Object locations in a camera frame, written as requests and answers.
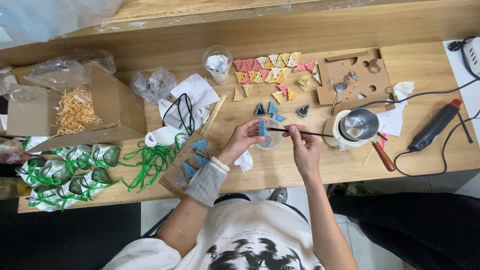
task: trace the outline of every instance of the wooden table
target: wooden table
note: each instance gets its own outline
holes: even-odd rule
[[[302,54],[301,60],[309,61],[326,56],[365,51],[366,49],[368,48]],[[413,81],[415,82],[414,93],[446,91],[457,87],[441,42],[388,46],[382,47],[381,51],[392,84],[401,81]],[[178,82],[186,79],[193,73],[199,73],[208,78],[209,83],[218,94],[228,94],[228,98],[224,102],[208,136],[209,141],[217,143],[220,147],[226,143],[237,124],[254,117],[253,113],[258,102],[261,101],[264,105],[267,105],[268,101],[273,100],[271,93],[276,91],[276,85],[268,85],[266,83],[254,85],[253,93],[248,98],[240,102],[234,102],[232,99],[235,88],[239,88],[241,92],[243,91],[242,86],[237,84],[233,73],[234,69],[232,67],[230,83],[226,86],[217,86],[202,65],[169,68],[175,74]],[[125,72],[120,73],[119,76],[124,83],[129,85],[131,74],[131,72]],[[280,109],[280,114],[288,118],[284,121],[284,124],[303,124],[310,127],[314,132],[321,132],[325,120],[329,117],[331,106],[318,104],[317,93],[313,85],[309,91],[302,91],[298,88],[298,84],[294,82],[303,74],[295,73],[288,76],[287,83],[292,86],[294,91],[297,91],[299,96],[293,101],[285,101],[278,108]],[[395,155],[405,151],[413,136],[429,121],[431,112],[438,110],[454,98],[461,98],[460,93],[425,95],[409,100],[403,111],[404,122],[401,136],[388,137],[389,140],[385,144],[386,153],[393,159]],[[311,107],[308,116],[304,119],[299,117],[295,113],[295,109],[309,103]],[[467,118],[463,105],[460,113],[464,119]],[[145,114],[148,131],[161,127],[161,118],[157,106],[145,105]],[[398,166],[402,171],[409,174],[441,172],[443,169],[441,158],[442,145],[448,132],[457,123],[458,119],[455,118],[432,145],[422,152],[403,156],[399,159]],[[467,123],[467,127],[473,133],[470,123]],[[137,140],[123,142],[121,155],[123,156],[136,150],[136,144]],[[402,176],[399,172],[388,172],[374,153],[366,166],[363,167],[363,162],[370,149],[371,145],[366,144],[356,149],[340,152],[324,144],[320,159],[320,172],[324,184]],[[227,193],[303,185],[303,181],[293,161],[292,142],[289,139],[285,139],[281,146],[273,151],[252,147],[250,152],[254,161],[253,169],[242,173],[239,166],[231,166],[232,169],[220,192]],[[448,171],[480,168],[478,143],[475,141],[473,144],[469,144],[462,128],[458,128],[450,138],[445,150],[445,157],[448,163]],[[129,183],[137,175],[138,171],[139,168],[117,166],[110,168],[108,173],[113,180],[123,177]],[[172,194],[158,182],[139,193],[135,190],[127,192],[127,188],[122,183],[118,183],[100,192],[94,198],[94,201],[79,202],[73,208],[171,197]],[[36,208],[28,208],[27,200],[20,198],[19,212],[36,210]]]

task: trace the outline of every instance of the black pants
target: black pants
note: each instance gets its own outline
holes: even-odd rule
[[[250,198],[248,198],[247,195],[243,194],[243,193],[233,193],[233,194],[228,194],[228,195],[224,195],[218,199],[215,200],[214,204],[217,204],[219,202],[223,202],[224,200],[228,200],[228,199],[245,199],[247,201],[252,201],[250,200]],[[299,214],[308,224],[308,220],[307,218],[300,212],[300,210],[296,209],[295,207],[291,206],[291,205],[288,205],[286,203],[284,203],[283,205],[286,205],[288,207],[290,207],[292,210],[294,210],[297,214]]]
[[[397,193],[329,201],[335,214],[357,218],[372,242],[417,270],[480,269],[480,199]]]

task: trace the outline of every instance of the tile floor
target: tile floor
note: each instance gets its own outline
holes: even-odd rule
[[[467,186],[469,190],[480,190],[480,174],[478,174],[478,172],[479,170],[470,170],[449,172],[436,177],[399,177],[366,181],[365,184],[383,193],[458,192],[462,194],[462,191]],[[273,189],[266,189],[242,193],[246,194],[252,201],[258,201],[268,198],[272,191]],[[307,219],[310,219],[307,194],[304,186],[289,187],[287,202],[300,210]],[[142,202],[142,234],[157,223],[178,203],[178,199]],[[373,244],[361,232],[358,225],[349,222],[348,219],[342,215],[336,215],[336,219],[338,226],[342,230],[353,252],[359,270],[403,270],[402,260],[391,252]]]

